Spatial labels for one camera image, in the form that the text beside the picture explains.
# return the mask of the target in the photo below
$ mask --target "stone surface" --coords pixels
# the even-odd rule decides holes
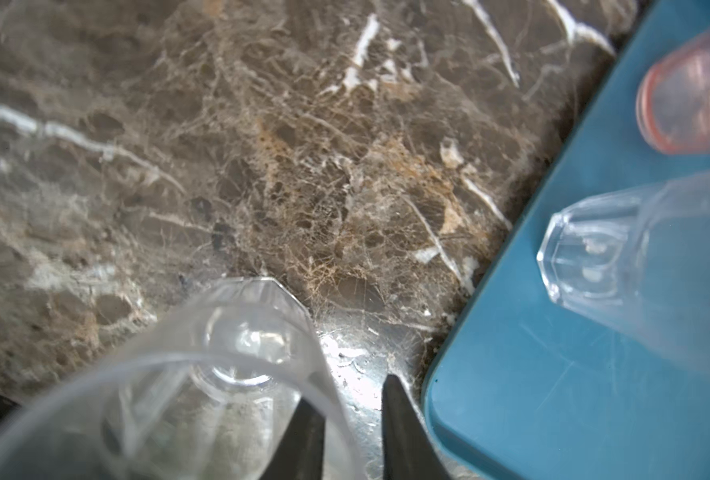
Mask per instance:
[[[275,276],[379,477],[382,380],[418,398],[639,9],[0,0],[0,392],[26,402],[217,278]]]

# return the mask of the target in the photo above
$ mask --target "plastic container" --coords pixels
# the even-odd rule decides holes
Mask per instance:
[[[710,30],[651,67],[637,115],[643,137],[662,153],[710,152]]]
[[[537,261],[553,302],[710,375],[710,171],[571,205]]]
[[[323,477],[364,478],[307,311],[225,280],[8,421],[0,480],[260,478],[300,398],[326,419]]]

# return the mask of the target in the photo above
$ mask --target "white marble vein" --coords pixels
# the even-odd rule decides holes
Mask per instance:
[[[357,68],[347,67],[347,70],[344,71],[344,79],[342,80],[344,90],[349,94],[350,91],[354,90],[355,87],[357,87],[361,83],[362,82],[360,81],[360,75],[358,75]],[[339,85],[337,85],[336,88],[329,87],[326,90],[339,91]]]
[[[499,34],[499,30],[497,30],[494,26],[494,22],[493,20],[491,20],[491,15],[489,15],[485,11],[485,9],[482,5],[480,5],[480,2],[478,2],[478,0],[462,0],[462,2],[464,3],[464,5],[470,7],[473,12],[475,12],[475,16],[485,28],[485,33],[494,41],[494,43],[496,44],[496,48],[498,48],[499,52],[501,52],[502,62],[504,63],[505,69],[507,70],[507,74],[513,81],[515,87],[519,87],[520,75],[518,74],[518,72],[515,71],[515,68],[513,67],[513,58],[509,54],[509,48],[507,47],[507,44],[504,43],[504,39],[502,39],[502,35]]]
[[[368,15],[366,27],[360,33],[360,38],[355,45],[353,63],[358,67],[363,67],[363,63],[366,61],[366,57],[368,56],[368,46],[371,44],[371,41],[375,39],[378,33],[379,19],[377,18],[377,14],[372,13]]]
[[[429,222],[427,222],[427,219],[424,218],[422,212],[419,211],[419,208],[408,197],[403,197],[403,201],[405,201],[408,206],[411,207],[413,213],[416,214],[419,220],[422,222],[422,225],[424,225],[424,229],[427,230],[427,235],[429,235],[429,239],[433,241],[435,247],[438,249],[440,259],[443,260],[443,263],[446,264],[448,269],[451,270],[451,273],[454,274],[456,280],[459,281],[459,285],[464,286],[467,290],[467,293],[472,295],[473,291],[469,289],[468,285],[464,280],[464,277],[462,276],[462,273],[459,272],[459,266],[456,265],[456,262],[453,261],[453,259],[449,257],[448,254],[446,254],[446,250],[443,248],[443,245],[440,244],[440,239],[437,237],[437,235],[433,233],[432,227],[429,225]]]
[[[496,218],[500,219],[504,226],[507,227],[507,230],[512,230],[513,229],[513,222],[509,221],[506,216],[502,213],[502,211],[499,209],[498,206],[494,203],[494,199],[491,197],[491,195],[486,194],[483,190],[480,190],[480,187],[475,185],[475,182],[470,180],[469,178],[464,178],[464,186],[469,189],[469,191],[473,192],[475,195],[477,195],[480,200],[483,200],[483,202],[488,205],[488,207],[491,209],[493,212],[494,216]]]
[[[430,260],[435,258],[440,253],[437,246],[428,246],[413,253],[413,257],[421,264],[428,264]]]
[[[402,45],[402,44],[403,43],[396,38],[388,38],[387,39],[387,50],[389,52],[395,52],[396,50],[398,50],[398,48],[400,48],[400,45]]]
[[[17,131],[21,134],[58,138],[59,140],[70,142],[71,144],[77,145],[85,150],[102,154],[102,158],[105,160],[111,160],[114,157],[126,158],[148,170],[152,174],[151,181],[154,181],[157,178],[163,178],[170,184],[174,185],[174,187],[182,193],[185,192],[185,187],[182,187],[181,184],[177,182],[176,178],[173,178],[166,172],[162,172],[156,165],[151,164],[149,161],[139,158],[138,155],[124,149],[123,147],[116,147],[112,144],[91,140],[78,130],[70,128],[66,125],[54,121],[43,122],[35,120],[27,114],[1,104],[0,121],[14,126],[15,129],[17,129]]]
[[[464,276],[464,288],[469,292],[470,295],[475,291],[475,284],[473,283],[473,277],[475,276],[475,271],[480,267],[480,263],[471,256],[465,256],[462,259],[462,275]]]
[[[561,5],[558,0],[544,1],[547,2],[547,5],[558,15],[561,24],[563,24],[565,39],[568,41],[568,44],[573,45],[579,41],[586,41],[598,45],[611,56],[616,56],[614,46],[610,44],[605,35],[600,33],[596,28],[585,23],[577,22],[574,15],[572,15],[566,7]]]
[[[459,143],[455,138],[444,138],[440,142],[440,159],[446,168],[455,169],[464,164],[464,157],[459,153]]]
[[[384,63],[382,63],[382,68],[388,71],[387,74],[379,76],[379,79],[381,79],[382,82],[392,84],[398,82],[398,70],[394,60],[391,58],[385,60]]]
[[[416,79],[414,79],[413,74],[411,73],[411,65],[407,65],[404,68],[400,69],[400,76],[403,77],[403,80],[409,83],[416,83]]]
[[[424,49],[424,42],[422,42],[421,38],[417,41],[417,46],[419,47],[419,55],[421,55],[417,66],[427,68],[429,66],[429,58],[427,57],[427,50]]]

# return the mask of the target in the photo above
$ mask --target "blue plastic tray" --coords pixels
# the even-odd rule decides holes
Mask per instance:
[[[710,382],[552,304],[535,256],[551,214],[589,195],[692,174],[638,133],[648,68],[710,26],[710,0],[661,0],[572,134],[425,380],[430,434],[507,480],[710,479]]]

